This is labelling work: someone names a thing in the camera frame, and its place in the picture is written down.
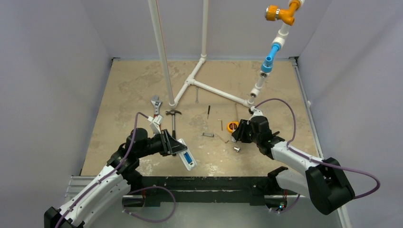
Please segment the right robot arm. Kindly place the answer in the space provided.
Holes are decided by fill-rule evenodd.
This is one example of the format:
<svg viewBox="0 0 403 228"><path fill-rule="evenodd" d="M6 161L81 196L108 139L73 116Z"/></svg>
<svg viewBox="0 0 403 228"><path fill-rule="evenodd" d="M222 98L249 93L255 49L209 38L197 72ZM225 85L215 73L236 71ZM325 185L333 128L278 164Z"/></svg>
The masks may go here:
<svg viewBox="0 0 403 228"><path fill-rule="evenodd" d="M272 193L292 190L311 200L314 207L328 215L355 198L355 191L339 162L334 158L322 160L288 145L278 133L273 133L264 116L242 119L231 134L236 142L255 143L260 153L277 160L292 170L281 171L268 178Z"/></svg>

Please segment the blue battery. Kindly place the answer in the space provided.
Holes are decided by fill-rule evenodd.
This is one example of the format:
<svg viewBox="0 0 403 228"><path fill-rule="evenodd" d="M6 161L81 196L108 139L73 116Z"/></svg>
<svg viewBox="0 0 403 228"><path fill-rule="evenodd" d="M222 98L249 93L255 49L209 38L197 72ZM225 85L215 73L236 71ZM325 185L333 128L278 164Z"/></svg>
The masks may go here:
<svg viewBox="0 0 403 228"><path fill-rule="evenodd" d="M190 164L192 162L191 157L189 156L189 154L187 152L185 152L183 154L184 158L186 159L186 161Z"/></svg>
<svg viewBox="0 0 403 228"><path fill-rule="evenodd" d="M184 154L184 157L185 157L187 163L190 164L190 165L192 165L193 160L192 160L192 157L189 155L188 152L186 152L186 153Z"/></svg>

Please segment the white remote control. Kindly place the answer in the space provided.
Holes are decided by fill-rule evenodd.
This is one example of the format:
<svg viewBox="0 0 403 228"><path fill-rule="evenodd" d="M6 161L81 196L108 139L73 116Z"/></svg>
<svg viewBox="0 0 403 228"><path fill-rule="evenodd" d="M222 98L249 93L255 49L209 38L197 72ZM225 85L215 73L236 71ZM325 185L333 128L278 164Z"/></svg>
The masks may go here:
<svg viewBox="0 0 403 228"><path fill-rule="evenodd" d="M186 146L186 150L180 151L177 153L181 161L183 162L185 168L187 171L193 170L197 166L197 162L194 159L189 147L186 145L185 141L183 139L178 139L178 142Z"/></svg>

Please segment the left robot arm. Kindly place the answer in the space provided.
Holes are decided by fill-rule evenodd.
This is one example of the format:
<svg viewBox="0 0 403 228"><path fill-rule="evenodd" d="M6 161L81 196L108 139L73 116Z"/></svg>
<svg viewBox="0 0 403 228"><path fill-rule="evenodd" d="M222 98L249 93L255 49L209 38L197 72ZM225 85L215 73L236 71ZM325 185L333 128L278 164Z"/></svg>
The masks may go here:
<svg viewBox="0 0 403 228"><path fill-rule="evenodd" d="M115 201L126 194L143 193L148 189L136 171L140 158L153 154L177 155L187 170L196 161L183 139L174 139L167 130L148 137L143 128L136 128L118 147L100 173L76 196L58 209L44 213L46 228L88 228Z"/></svg>

